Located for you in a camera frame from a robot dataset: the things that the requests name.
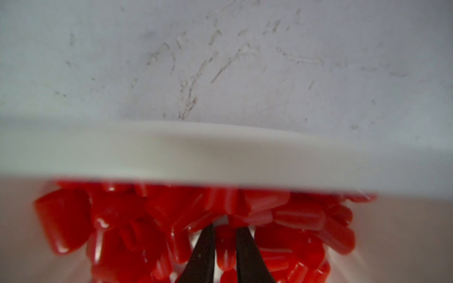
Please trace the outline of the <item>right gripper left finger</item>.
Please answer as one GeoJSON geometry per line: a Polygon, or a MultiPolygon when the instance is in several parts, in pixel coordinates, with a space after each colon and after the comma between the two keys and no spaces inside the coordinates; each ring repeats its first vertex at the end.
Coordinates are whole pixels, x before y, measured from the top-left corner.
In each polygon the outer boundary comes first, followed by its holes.
{"type": "Polygon", "coordinates": [[[213,283],[214,268],[215,229],[211,224],[202,230],[178,283],[213,283]]]}

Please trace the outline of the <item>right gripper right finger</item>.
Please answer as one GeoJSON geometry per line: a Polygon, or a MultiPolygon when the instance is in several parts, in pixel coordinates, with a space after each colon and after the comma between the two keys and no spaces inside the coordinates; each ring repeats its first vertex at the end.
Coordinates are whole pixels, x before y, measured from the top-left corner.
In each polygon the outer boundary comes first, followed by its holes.
{"type": "Polygon", "coordinates": [[[239,283],[276,283],[248,227],[236,229],[236,247],[239,283]]]}

